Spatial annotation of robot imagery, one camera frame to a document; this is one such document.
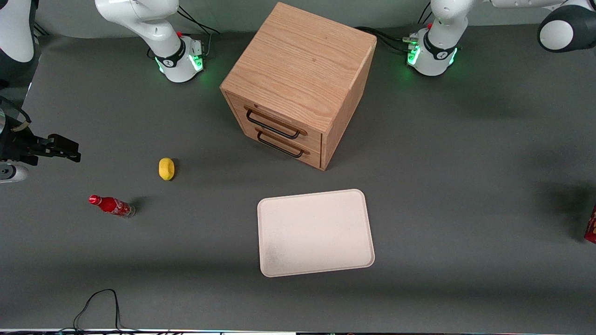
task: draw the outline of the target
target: red box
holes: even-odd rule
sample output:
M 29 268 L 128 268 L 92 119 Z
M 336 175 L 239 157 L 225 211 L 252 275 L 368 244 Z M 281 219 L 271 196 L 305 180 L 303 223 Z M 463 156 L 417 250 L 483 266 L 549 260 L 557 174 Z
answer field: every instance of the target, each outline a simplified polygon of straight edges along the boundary
M 586 234 L 583 237 L 592 243 L 596 243 L 596 206 L 592 210 L 588 229 L 586 229 Z

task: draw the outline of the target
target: coca-cola bottle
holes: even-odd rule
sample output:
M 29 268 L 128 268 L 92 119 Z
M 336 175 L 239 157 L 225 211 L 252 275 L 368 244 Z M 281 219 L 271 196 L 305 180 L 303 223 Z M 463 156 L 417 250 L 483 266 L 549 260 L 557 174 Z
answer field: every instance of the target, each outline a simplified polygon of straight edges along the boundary
M 135 206 L 112 197 L 102 198 L 100 196 L 93 195 L 89 197 L 89 203 L 96 205 L 105 213 L 121 216 L 125 219 L 133 217 L 136 212 Z

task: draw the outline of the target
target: drawer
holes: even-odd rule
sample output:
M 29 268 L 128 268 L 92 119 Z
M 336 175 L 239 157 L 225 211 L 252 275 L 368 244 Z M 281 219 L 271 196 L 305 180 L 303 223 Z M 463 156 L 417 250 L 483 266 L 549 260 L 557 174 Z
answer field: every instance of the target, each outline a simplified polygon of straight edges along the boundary
M 290 143 L 285 138 L 276 136 L 267 130 L 252 127 L 245 131 L 246 136 L 255 141 L 259 141 L 266 146 L 276 149 L 290 157 L 293 157 L 303 163 L 313 166 L 317 169 L 321 168 L 321 153 L 310 150 L 308 148 L 300 148 L 296 144 Z
M 288 143 L 297 143 L 302 147 L 321 151 L 321 133 L 304 126 L 292 125 L 291 120 L 281 120 L 272 116 L 272 113 L 264 110 L 249 100 L 237 95 L 226 93 L 236 118 L 246 132 L 248 129 L 257 128 L 261 131 L 275 134 Z

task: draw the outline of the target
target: cabinet top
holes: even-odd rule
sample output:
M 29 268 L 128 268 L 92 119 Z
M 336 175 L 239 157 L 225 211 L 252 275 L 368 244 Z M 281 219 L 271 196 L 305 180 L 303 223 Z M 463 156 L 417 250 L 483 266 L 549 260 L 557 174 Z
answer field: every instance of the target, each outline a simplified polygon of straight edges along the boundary
M 221 88 L 327 132 L 376 43 L 279 2 Z

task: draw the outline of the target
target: red bottle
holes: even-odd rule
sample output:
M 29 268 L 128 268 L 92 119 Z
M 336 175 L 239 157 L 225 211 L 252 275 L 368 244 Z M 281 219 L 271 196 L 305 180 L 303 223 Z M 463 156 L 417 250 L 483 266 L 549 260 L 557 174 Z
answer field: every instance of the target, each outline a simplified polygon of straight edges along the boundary
M 586 229 L 586 234 L 583 237 L 592 243 L 596 243 L 596 206 L 594 206 L 594 210 L 592 210 L 592 216 L 590 216 L 590 221 L 588 222 L 588 229 Z
M 135 206 L 131 206 L 124 201 L 112 197 L 102 198 L 93 195 L 89 197 L 89 203 L 96 205 L 105 213 L 121 216 L 125 219 L 133 217 L 136 212 Z

